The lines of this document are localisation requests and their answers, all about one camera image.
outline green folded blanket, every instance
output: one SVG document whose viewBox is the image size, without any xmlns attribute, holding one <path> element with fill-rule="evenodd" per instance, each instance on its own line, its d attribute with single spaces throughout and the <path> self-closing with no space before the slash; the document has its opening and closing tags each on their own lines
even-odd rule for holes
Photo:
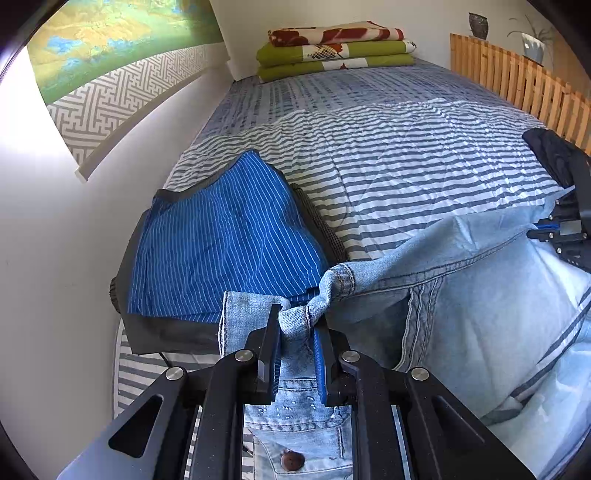
<svg viewBox="0 0 591 480">
<path fill-rule="evenodd" d="M 401 53 L 398 55 L 381 55 L 376 57 L 362 57 L 359 59 L 305 61 L 302 63 L 292 63 L 291 65 L 260 67 L 258 70 L 258 76 L 262 82 L 272 82 L 273 80 L 279 80 L 286 77 L 293 77 L 305 73 L 325 72 L 328 70 L 360 69 L 364 67 L 389 67 L 413 64 L 414 58 L 410 54 Z"/>
<path fill-rule="evenodd" d="M 275 47 L 267 43 L 256 53 L 263 67 L 300 63 L 302 61 L 338 60 L 412 53 L 417 46 L 408 40 L 357 41 L 329 45 Z"/>
</svg>

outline mattress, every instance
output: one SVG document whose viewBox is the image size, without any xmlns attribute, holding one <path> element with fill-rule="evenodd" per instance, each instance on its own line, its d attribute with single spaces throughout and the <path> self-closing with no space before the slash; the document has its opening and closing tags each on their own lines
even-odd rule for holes
<svg viewBox="0 0 591 480">
<path fill-rule="evenodd" d="M 254 148 L 304 189 L 352 260 L 379 258 L 445 216 L 539 204 L 560 190 L 521 138 L 541 126 L 494 93 L 420 60 L 266 84 L 252 77 L 233 84 L 164 188 L 184 190 Z M 168 357 L 189 370 L 217 358 Z M 121 325 L 114 414 L 165 368 L 158 355 L 131 354 Z M 244 455 L 248 479 L 253 462 Z"/>
</svg>

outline wooden railing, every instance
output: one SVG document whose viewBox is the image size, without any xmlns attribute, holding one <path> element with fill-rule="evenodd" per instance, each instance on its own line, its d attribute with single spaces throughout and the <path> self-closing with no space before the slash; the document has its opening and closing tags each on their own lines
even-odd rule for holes
<svg viewBox="0 0 591 480">
<path fill-rule="evenodd" d="M 591 154 L 591 100 L 536 62 L 478 38 L 450 35 L 452 70 L 544 122 Z"/>
</svg>

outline stack of folded blankets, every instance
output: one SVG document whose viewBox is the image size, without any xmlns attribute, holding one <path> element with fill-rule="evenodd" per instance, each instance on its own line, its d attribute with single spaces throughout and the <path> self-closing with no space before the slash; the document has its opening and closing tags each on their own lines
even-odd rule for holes
<svg viewBox="0 0 591 480">
<path fill-rule="evenodd" d="M 271 82 L 327 70 L 412 65 L 416 48 L 399 28 L 373 22 L 269 30 L 269 43 L 256 54 L 258 76 Z"/>
</svg>

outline painted window shade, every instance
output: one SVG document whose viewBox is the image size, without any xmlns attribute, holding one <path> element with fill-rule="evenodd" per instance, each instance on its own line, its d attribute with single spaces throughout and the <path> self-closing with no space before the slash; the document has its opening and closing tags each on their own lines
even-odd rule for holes
<svg viewBox="0 0 591 480">
<path fill-rule="evenodd" d="M 228 60 L 209 0 L 69 0 L 27 48 L 86 179 L 156 106 Z"/>
</svg>

